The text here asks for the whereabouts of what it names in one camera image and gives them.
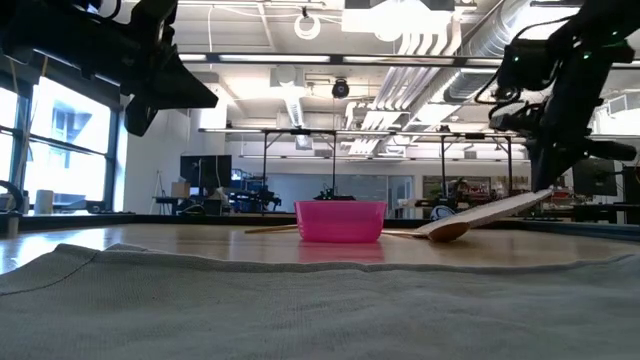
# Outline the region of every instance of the wooden table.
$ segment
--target wooden table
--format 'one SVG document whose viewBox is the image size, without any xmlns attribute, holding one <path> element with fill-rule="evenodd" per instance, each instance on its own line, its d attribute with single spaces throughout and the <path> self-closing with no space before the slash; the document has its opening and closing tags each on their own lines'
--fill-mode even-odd
<svg viewBox="0 0 640 360">
<path fill-rule="evenodd" d="M 450 244 L 384 235 L 376 244 L 326 244 L 301 242 L 297 232 L 247 235 L 243 229 L 140 224 L 22 234 L 16 239 L 0 239 L 0 273 L 52 251 L 60 243 L 94 249 L 127 243 L 180 254 L 271 263 L 530 266 L 640 252 L 640 245 L 635 243 L 525 231 L 473 230 Z"/>
</svg>

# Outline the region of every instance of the plastic bowl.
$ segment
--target plastic bowl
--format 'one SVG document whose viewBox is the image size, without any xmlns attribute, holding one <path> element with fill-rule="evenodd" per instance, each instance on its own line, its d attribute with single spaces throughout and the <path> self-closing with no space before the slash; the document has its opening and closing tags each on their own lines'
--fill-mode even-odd
<svg viewBox="0 0 640 360">
<path fill-rule="evenodd" d="M 387 203 L 296 201 L 294 207 L 304 241 L 372 243 L 382 232 Z"/>
</svg>

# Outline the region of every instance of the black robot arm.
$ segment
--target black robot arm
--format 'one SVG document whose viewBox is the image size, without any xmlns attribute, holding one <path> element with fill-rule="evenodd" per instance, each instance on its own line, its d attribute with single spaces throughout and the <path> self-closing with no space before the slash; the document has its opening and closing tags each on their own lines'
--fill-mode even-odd
<svg viewBox="0 0 640 360">
<path fill-rule="evenodd" d="M 120 87 L 133 99 L 126 128 L 142 136 L 158 110 L 211 108 L 218 98 L 182 64 L 172 44 L 177 0 L 141 0 L 120 24 L 87 10 L 101 0 L 3 0 L 0 47 L 28 63 L 33 51 Z"/>
<path fill-rule="evenodd" d="M 561 19 L 568 21 L 549 39 L 516 36 L 505 47 L 496 73 L 496 107 L 490 112 L 490 127 L 527 138 L 534 191 L 548 188 L 585 157 L 626 161 L 636 157 L 632 146 L 589 139 L 588 125 L 594 109 L 602 104 L 600 94 L 612 64 L 633 61 L 635 51 L 625 39 L 640 28 L 638 14 L 637 0 L 585 0 L 576 15 Z M 527 103 L 515 113 L 493 116 L 519 100 L 522 90 L 540 91 L 551 84 L 552 95 L 542 103 Z"/>
</svg>

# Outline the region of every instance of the computer screen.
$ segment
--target computer screen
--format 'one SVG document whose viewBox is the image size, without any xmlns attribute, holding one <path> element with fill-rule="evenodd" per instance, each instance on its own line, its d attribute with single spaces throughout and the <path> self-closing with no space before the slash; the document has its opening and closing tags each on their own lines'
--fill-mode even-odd
<svg viewBox="0 0 640 360">
<path fill-rule="evenodd" d="M 613 160 L 589 158 L 573 166 L 573 191 L 586 196 L 617 196 Z"/>
<path fill-rule="evenodd" d="M 191 183 L 191 187 L 204 189 L 229 187 L 231 155 L 181 156 L 180 177 Z"/>
</svg>

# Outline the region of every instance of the window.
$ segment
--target window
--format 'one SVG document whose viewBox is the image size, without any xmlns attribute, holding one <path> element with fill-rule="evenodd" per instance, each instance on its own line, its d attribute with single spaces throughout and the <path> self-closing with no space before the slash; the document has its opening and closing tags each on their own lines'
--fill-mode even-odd
<svg viewBox="0 0 640 360">
<path fill-rule="evenodd" d="M 0 88 L 0 125 L 13 128 L 16 124 L 18 95 Z M 0 134 L 0 180 L 10 180 L 13 137 Z"/>
<path fill-rule="evenodd" d="M 13 138 L 11 135 L 0 134 L 0 180 L 9 181 L 12 149 Z"/>
<path fill-rule="evenodd" d="M 58 149 L 47 144 L 31 142 L 24 189 L 33 194 L 37 190 L 52 190 L 54 204 L 71 204 L 80 200 L 101 201 L 104 196 L 105 158 L 80 152 Z"/>
<path fill-rule="evenodd" d="M 109 144 L 111 110 L 49 79 L 34 87 L 31 133 L 99 153 Z"/>
<path fill-rule="evenodd" d="M 0 125 L 15 127 L 16 109 L 18 107 L 18 95 L 0 88 Z"/>
<path fill-rule="evenodd" d="M 34 86 L 24 189 L 52 190 L 55 205 L 102 201 L 111 109 L 49 79 Z"/>
</svg>

